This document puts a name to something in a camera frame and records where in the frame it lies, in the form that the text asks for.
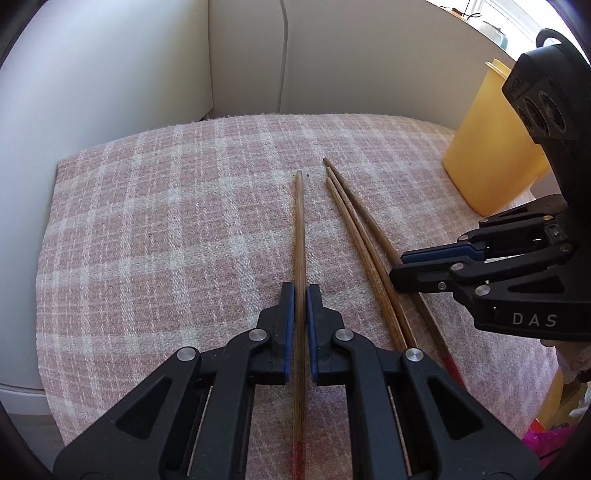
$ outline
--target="plaid blanket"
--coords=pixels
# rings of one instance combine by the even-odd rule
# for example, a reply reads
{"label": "plaid blanket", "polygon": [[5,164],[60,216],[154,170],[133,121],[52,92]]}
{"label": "plaid blanket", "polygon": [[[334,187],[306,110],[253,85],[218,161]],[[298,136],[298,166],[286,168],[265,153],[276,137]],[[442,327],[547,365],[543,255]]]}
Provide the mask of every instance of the plaid blanket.
{"label": "plaid blanket", "polygon": [[[381,115],[261,115],[163,128],[63,160],[37,277],[37,352],[70,442],[177,348],[224,345],[293,276],[294,181],[304,173],[307,269],[325,305],[391,348],[324,186],[336,165],[404,251],[477,227],[441,158],[453,131]],[[519,201],[532,197],[524,195]],[[451,294],[427,296],[467,387],[523,435],[556,371],[537,340],[480,332]],[[437,358],[412,304],[420,346]],[[309,386],[307,474],[350,478],[344,389]],[[288,478],[290,389],[257,387],[248,477]]]}

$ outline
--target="yellow container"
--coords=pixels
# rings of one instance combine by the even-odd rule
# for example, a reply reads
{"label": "yellow container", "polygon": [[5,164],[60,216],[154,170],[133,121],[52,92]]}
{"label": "yellow container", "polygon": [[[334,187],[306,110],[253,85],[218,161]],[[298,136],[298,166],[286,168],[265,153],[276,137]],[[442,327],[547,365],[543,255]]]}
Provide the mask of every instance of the yellow container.
{"label": "yellow container", "polygon": [[501,92],[511,69],[496,59],[486,65],[480,90],[443,158],[457,189],[482,216],[502,210],[550,168]]}

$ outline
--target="chopstick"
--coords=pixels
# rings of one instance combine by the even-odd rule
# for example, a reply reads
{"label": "chopstick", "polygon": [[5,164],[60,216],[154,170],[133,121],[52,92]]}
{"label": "chopstick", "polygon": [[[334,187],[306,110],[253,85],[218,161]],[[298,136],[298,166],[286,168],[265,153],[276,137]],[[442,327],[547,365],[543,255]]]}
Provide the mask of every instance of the chopstick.
{"label": "chopstick", "polygon": [[384,289],[386,290],[386,294],[388,295],[390,303],[392,304],[392,308],[394,309],[394,313],[396,314],[396,318],[398,319],[398,323],[400,325],[400,329],[402,330],[402,335],[404,337],[407,348],[416,347],[417,340],[414,337],[413,331],[410,328],[410,324],[408,323],[407,316],[404,313],[404,309],[402,308],[402,305],[400,304],[400,299],[398,298],[398,294],[396,293],[396,290],[394,290],[394,286],[392,285],[392,282],[390,281],[390,278],[388,277],[388,273],[386,272],[384,264],[382,263],[382,260],[379,257],[378,251],[376,250],[374,243],[369,238],[369,235],[368,235],[367,231],[365,230],[365,227],[363,226],[363,224],[359,220],[359,217],[357,217],[357,213],[355,212],[353,205],[351,204],[346,193],[343,191],[343,187],[341,186],[339,180],[336,178],[335,174],[332,172],[332,170],[330,168],[326,169],[326,173],[329,176],[329,178],[332,180],[333,184],[335,185],[335,188],[336,188],[337,192],[339,193],[341,200],[343,200],[345,207],[349,211],[349,216],[351,217],[351,220],[353,220],[353,223],[355,224],[355,227],[357,228],[357,230],[361,236],[361,239],[363,240],[363,244],[365,245],[365,248],[368,250],[369,256],[371,257],[371,260],[374,263],[374,266],[378,272],[380,280],[382,281],[382,285],[384,286]]}
{"label": "chopstick", "polygon": [[[393,265],[402,264],[402,261],[400,260],[400,255],[398,254],[397,250],[392,246],[392,244],[388,240],[388,237],[386,237],[386,234],[380,228],[380,226],[375,221],[371,213],[369,213],[369,210],[359,201],[359,199],[355,196],[353,191],[351,191],[351,188],[347,184],[346,180],[343,178],[343,176],[339,173],[339,171],[332,163],[332,159],[324,158],[324,164],[332,171],[332,173],[338,179],[340,185],[343,188],[343,191],[351,201],[351,204],[353,204],[355,209],[359,212],[361,218],[365,221],[365,223],[367,223],[369,230],[373,233],[374,237],[378,241],[379,246],[386,254],[386,257],[388,257],[388,259]],[[429,333],[433,338],[433,342],[435,343],[437,350],[439,350],[441,359],[443,360],[443,364],[447,370],[447,373],[449,373],[450,376],[454,378],[462,387],[466,388],[462,375],[460,374],[456,362],[452,357],[452,353],[449,351],[445,338],[443,337],[443,334],[439,329],[439,325],[437,325],[437,322],[435,321],[435,318],[431,310],[425,303],[424,298],[421,296],[420,293],[411,293],[410,296],[419,314],[421,314],[425,324],[427,325],[427,329],[429,330]]]}
{"label": "chopstick", "polygon": [[304,227],[304,186],[301,170],[295,175],[295,326],[293,344],[293,445],[291,477],[306,477],[306,231]]}
{"label": "chopstick", "polygon": [[369,255],[369,252],[363,243],[363,239],[345,203],[341,199],[339,192],[333,181],[330,178],[326,179],[326,187],[328,188],[330,194],[332,195],[333,199],[335,200],[335,204],[339,210],[343,221],[349,231],[349,235],[353,240],[353,244],[359,253],[359,258],[361,259],[361,263],[363,264],[363,269],[365,270],[365,274],[369,279],[369,283],[372,286],[374,291],[374,295],[378,301],[379,307],[382,310],[382,316],[384,317],[386,327],[388,328],[390,337],[394,343],[394,348],[396,350],[405,350],[407,345],[406,341],[404,340],[404,335],[402,334],[402,330],[400,329],[400,325],[398,324],[398,319],[396,318],[396,314],[394,313],[394,309],[392,308],[392,304],[388,298],[386,290],[384,289],[384,285],[379,277],[378,271],[374,265],[374,262]]}

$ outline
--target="metal rivet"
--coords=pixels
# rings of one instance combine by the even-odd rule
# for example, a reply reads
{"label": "metal rivet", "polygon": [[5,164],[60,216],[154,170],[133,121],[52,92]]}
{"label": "metal rivet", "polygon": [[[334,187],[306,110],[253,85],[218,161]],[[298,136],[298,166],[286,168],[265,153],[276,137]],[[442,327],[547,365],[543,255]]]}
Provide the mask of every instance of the metal rivet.
{"label": "metal rivet", "polygon": [[335,337],[341,342],[348,342],[353,339],[354,333],[348,328],[341,328],[335,332]]}
{"label": "metal rivet", "polygon": [[267,338],[267,333],[262,328],[255,328],[254,330],[248,332],[248,338],[250,338],[250,340],[253,342],[260,342]]}
{"label": "metal rivet", "polygon": [[425,358],[423,351],[419,350],[418,348],[409,348],[406,352],[404,352],[404,356],[411,362],[420,362],[423,358]]}
{"label": "metal rivet", "polygon": [[183,348],[181,348],[178,352],[177,352],[177,358],[181,361],[181,362],[188,362],[193,360],[193,358],[195,358],[195,356],[197,355],[197,352],[195,351],[195,349],[191,346],[184,346]]}
{"label": "metal rivet", "polygon": [[480,287],[476,287],[476,290],[474,290],[474,293],[476,295],[478,295],[479,297],[483,297],[484,295],[488,295],[488,293],[491,291],[491,288],[488,285],[481,285]]}

